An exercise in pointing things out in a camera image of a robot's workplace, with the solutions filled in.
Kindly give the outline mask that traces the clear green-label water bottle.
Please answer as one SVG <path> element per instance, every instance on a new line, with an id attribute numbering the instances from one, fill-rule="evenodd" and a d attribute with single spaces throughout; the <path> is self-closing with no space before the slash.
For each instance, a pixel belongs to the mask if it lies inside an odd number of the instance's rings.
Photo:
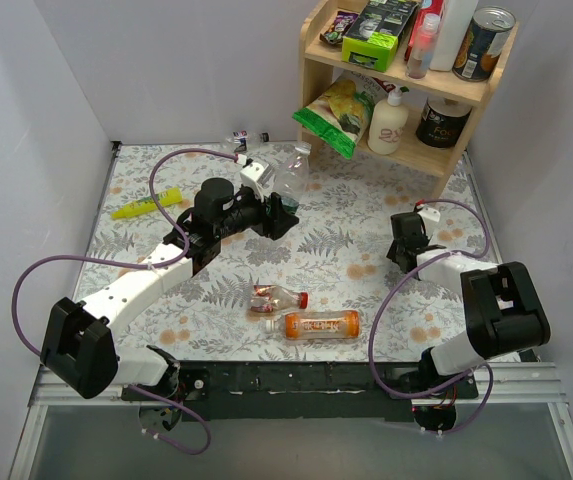
<path id="1" fill-rule="evenodd" d="M 295 214 L 306 192 L 309 180 L 309 155 L 312 147 L 307 142 L 298 142 L 294 153 L 282 162 L 275 173 L 272 192 L 281 197 L 286 212 Z"/>

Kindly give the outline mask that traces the small black-cap clear bottle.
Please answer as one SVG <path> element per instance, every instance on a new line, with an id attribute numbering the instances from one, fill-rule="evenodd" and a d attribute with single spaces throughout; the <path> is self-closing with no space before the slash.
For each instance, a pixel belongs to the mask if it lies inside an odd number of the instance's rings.
<path id="1" fill-rule="evenodd" d="M 268 132 L 251 132 L 247 130 L 234 131 L 223 138 L 221 146 L 227 153 L 247 153 L 259 148 L 270 140 Z"/>

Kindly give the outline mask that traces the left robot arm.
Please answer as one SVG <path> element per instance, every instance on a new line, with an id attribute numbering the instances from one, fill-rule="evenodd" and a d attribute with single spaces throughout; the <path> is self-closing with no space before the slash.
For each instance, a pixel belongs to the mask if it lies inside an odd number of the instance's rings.
<path id="1" fill-rule="evenodd" d="M 277 240 L 299 219 L 294 199 L 271 193 L 260 200 L 248 186 L 235 189 L 223 178 L 202 183 L 192 208 L 147 261 L 79 302 L 69 298 L 52 308 L 41 363 L 83 398 L 113 384 L 145 387 L 159 400 L 179 386 L 178 361 L 154 346 L 118 347 L 115 339 L 167 291 L 196 276 L 221 251 L 223 239 L 247 229 Z"/>

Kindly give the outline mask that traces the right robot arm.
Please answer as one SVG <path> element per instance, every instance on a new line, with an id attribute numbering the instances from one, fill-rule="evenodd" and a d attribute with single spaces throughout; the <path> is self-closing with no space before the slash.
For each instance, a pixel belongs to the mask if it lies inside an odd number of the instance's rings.
<path id="1" fill-rule="evenodd" d="M 542 346 L 551 328 L 526 266 L 493 263 L 431 242 L 440 213 L 418 207 L 391 216 L 387 258 L 418 281 L 438 285 L 463 302 L 465 329 L 425 350 L 416 374 L 420 389 L 441 397 L 455 376 L 487 360 Z"/>

